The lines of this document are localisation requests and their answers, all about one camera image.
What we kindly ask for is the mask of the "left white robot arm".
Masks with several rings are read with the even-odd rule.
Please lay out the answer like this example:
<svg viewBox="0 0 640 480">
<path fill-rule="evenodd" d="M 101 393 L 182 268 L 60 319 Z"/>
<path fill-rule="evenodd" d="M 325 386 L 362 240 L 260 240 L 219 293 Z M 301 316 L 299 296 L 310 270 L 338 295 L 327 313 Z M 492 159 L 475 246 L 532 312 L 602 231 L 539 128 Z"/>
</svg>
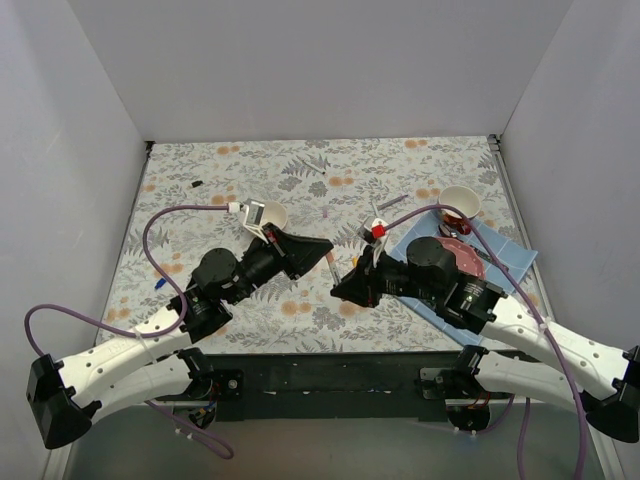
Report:
<svg viewBox="0 0 640 480">
<path fill-rule="evenodd" d="M 196 343 L 225 326 L 228 308 L 272 278 L 297 280 L 333 249 L 328 239 L 292 235 L 267 224 L 241 257 L 226 248 L 206 252 L 185 289 L 128 330 L 56 360 L 39 346 L 26 398 L 48 450 L 69 445 L 100 419 L 166 395 L 200 400 L 218 389 Z"/>
</svg>

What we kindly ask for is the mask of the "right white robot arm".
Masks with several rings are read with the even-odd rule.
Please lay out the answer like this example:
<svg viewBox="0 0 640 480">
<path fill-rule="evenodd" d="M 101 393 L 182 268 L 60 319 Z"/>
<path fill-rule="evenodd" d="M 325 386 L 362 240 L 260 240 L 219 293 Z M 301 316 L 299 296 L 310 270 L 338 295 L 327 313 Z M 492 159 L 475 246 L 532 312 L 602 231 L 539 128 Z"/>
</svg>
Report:
<svg viewBox="0 0 640 480">
<path fill-rule="evenodd" d="M 332 296 L 375 308 L 383 295 L 426 300 L 447 324 L 500 341 L 533 357 L 508 360 L 483 351 L 452 373 L 464 397 L 514 393 L 582 409 L 587 422 L 622 442 L 639 440 L 639 350 L 624 351 L 562 325 L 539 322 L 500 287 L 458 269 L 434 237 L 412 240 L 403 261 L 368 246 Z"/>
</svg>

